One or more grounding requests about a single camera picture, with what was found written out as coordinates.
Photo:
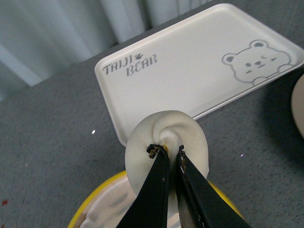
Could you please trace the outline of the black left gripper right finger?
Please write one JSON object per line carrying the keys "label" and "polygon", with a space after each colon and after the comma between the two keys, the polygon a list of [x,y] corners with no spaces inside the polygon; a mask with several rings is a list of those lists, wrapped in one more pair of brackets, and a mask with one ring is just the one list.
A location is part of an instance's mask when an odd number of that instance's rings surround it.
{"label": "black left gripper right finger", "polygon": [[176,195],[182,228],[249,228],[215,191],[179,147],[176,157]]}

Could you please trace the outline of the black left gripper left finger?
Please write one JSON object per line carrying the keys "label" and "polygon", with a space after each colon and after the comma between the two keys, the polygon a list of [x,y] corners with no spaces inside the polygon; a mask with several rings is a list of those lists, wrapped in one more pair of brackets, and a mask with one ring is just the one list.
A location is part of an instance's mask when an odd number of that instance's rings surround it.
{"label": "black left gripper left finger", "polygon": [[155,161],[135,201],[118,228],[167,227],[170,188],[170,162],[164,147],[151,144],[146,150]]}

